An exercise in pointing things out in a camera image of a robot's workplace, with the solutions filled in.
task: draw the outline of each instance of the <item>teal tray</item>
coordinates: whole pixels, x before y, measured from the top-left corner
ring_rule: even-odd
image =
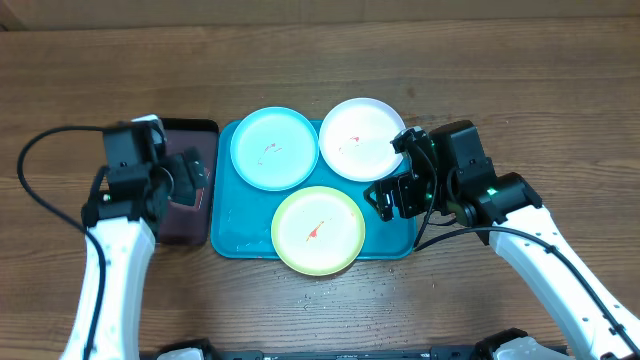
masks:
[[[271,243],[271,220],[284,199],[305,187],[328,186],[338,189],[356,202],[366,226],[361,260],[393,260],[411,253],[416,237],[416,220],[402,219],[394,208],[394,219],[383,222],[364,200],[362,193],[370,182],[347,180],[334,173],[322,156],[313,173],[300,185],[285,191],[264,191],[246,183],[231,163],[230,145],[240,121],[227,125],[220,133],[218,165],[213,192],[211,244],[222,256],[235,259],[279,259]],[[312,120],[316,132],[322,121]],[[403,161],[395,173],[409,169]]]

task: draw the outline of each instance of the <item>plate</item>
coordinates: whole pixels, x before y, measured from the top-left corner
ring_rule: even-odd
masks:
[[[341,191],[313,186],[287,197],[276,210],[271,238],[292,269],[313,276],[338,272],[364,245],[365,224],[358,205]]]
[[[320,152],[329,167],[353,181],[374,181],[402,162],[391,140],[405,129],[398,113],[382,101],[347,100],[334,107],[320,128]]]
[[[246,182],[267,191],[300,184],[318,156],[318,135],[309,120],[283,107],[251,113],[231,139],[233,167]]]

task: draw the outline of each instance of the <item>black cable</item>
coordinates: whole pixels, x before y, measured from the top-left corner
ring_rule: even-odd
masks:
[[[427,161],[427,164],[429,164],[429,167],[431,168],[430,169],[431,173],[433,174],[433,194],[431,194],[431,204],[429,205],[429,210],[427,210],[427,213],[424,215],[422,226],[420,226],[420,230],[418,230],[418,235],[416,235],[416,240],[413,242],[413,247],[415,248],[416,246],[418,246],[418,243],[420,242],[420,238],[422,238],[422,234],[424,234],[424,230],[427,228],[427,225],[429,224],[429,218],[431,217],[431,213],[433,212],[433,204],[435,204],[436,202],[436,195],[438,191],[438,175],[436,174],[436,168],[433,166],[431,159],[429,159],[427,154],[425,154],[425,152],[420,148],[420,146],[416,145],[414,142],[409,142],[408,146],[413,146],[415,149],[418,150],[418,152],[420,152],[420,154]]]
[[[609,312],[609,310],[604,305],[602,300],[600,300],[600,298],[598,297],[598,294],[596,294],[595,290],[593,290],[591,285],[589,285],[589,283],[584,278],[584,276],[582,276],[580,271],[578,271],[578,269],[576,269],[576,267],[571,263],[571,261],[569,261],[569,259],[567,259],[564,255],[562,255],[562,253],[560,253],[560,251],[558,251],[558,248],[555,245],[549,245],[547,242],[545,242],[544,240],[542,240],[542,239],[540,239],[538,237],[535,237],[535,236],[533,236],[531,234],[528,234],[528,233],[526,233],[524,231],[511,229],[511,228],[504,228],[504,227],[499,227],[499,226],[478,226],[478,227],[458,229],[458,230],[454,230],[454,231],[448,232],[446,234],[442,234],[440,236],[436,236],[433,239],[431,239],[431,240],[421,244],[420,246],[418,246],[414,251],[420,251],[420,250],[422,250],[422,249],[424,249],[424,248],[426,248],[428,246],[431,246],[431,245],[433,245],[435,243],[438,243],[438,242],[446,240],[446,239],[450,239],[450,238],[458,236],[458,235],[468,234],[468,233],[478,233],[478,232],[492,232],[492,231],[503,232],[503,233],[508,233],[508,234],[520,236],[520,237],[522,237],[524,239],[527,239],[527,240],[529,240],[529,241],[531,241],[533,243],[536,243],[536,244],[542,246],[547,253],[552,253],[553,255],[555,255],[556,258],[558,258],[558,260],[560,260],[560,262],[562,262],[564,264],[564,266],[566,266],[567,269],[569,269],[569,271],[573,274],[573,276],[575,276],[576,280],[578,280],[578,282],[582,285],[582,287],[587,292],[589,297],[591,297],[591,300],[593,300],[593,302],[596,304],[598,309],[600,309],[600,311],[602,311],[602,313],[604,314],[604,317],[609,321],[609,323],[611,323],[611,326],[613,328],[612,330],[615,333],[620,335],[620,337],[625,342],[625,344],[627,344],[627,346],[629,346],[629,349],[631,349],[631,351],[636,356],[640,357],[640,349],[638,349],[636,344],[634,344],[633,341],[631,340],[631,338],[629,338],[629,335],[627,335],[624,326],[622,324],[620,324],[613,317],[611,312]]]
[[[429,225],[433,225],[433,226],[451,226],[451,225],[453,225],[453,224],[455,224],[457,222],[458,222],[458,219],[453,218],[453,219],[451,219],[449,221],[446,221],[446,222],[443,222],[443,223],[429,223]]]
[[[33,198],[33,200],[35,200],[38,204],[40,204],[45,209],[54,213],[56,216],[64,220],[69,225],[73,226],[74,228],[78,229],[80,232],[84,233],[89,238],[89,240],[91,241],[91,244],[96,249],[96,253],[98,254],[98,266],[100,270],[99,282],[98,282],[98,294],[96,295],[96,304],[95,304],[95,307],[93,308],[93,316],[91,318],[91,325],[89,326],[89,334],[87,335],[87,342],[86,342],[86,345],[84,348],[84,354],[83,354],[83,359],[88,360],[89,357],[91,356],[91,351],[93,350],[93,340],[96,334],[96,327],[98,325],[98,318],[100,317],[100,309],[102,308],[102,300],[104,296],[104,286],[105,286],[106,271],[107,271],[104,251],[102,251],[102,247],[100,246],[100,243],[98,242],[98,240],[96,240],[96,238],[89,231],[87,231],[79,222],[75,221],[69,215],[65,214],[64,212],[57,209],[53,205],[49,204],[47,201],[41,198],[38,194],[36,194],[24,177],[24,159],[27,156],[27,152],[29,151],[29,149],[31,149],[31,147],[35,145],[35,143],[37,143],[38,141],[42,140],[42,138],[49,136],[51,134],[55,134],[63,131],[77,131],[77,130],[100,131],[100,132],[105,131],[104,128],[96,127],[96,126],[62,126],[62,127],[53,128],[41,133],[40,135],[31,139],[27,143],[27,145],[25,145],[24,148],[22,148],[22,151],[20,151],[20,155],[18,156],[18,179],[20,180],[20,184],[22,184],[22,187],[24,188],[24,190],[27,192],[27,194],[29,194]]]
[[[91,184],[91,190],[89,190],[90,196],[93,196],[100,191],[100,185],[102,185],[102,180],[104,179],[104,175],[107,173],[107,170],[109,170],[109,167],[107,166],[101,166],[100,169],[98,169],[98,173],[96,174],[96,177],[93,178],[93,183]]]

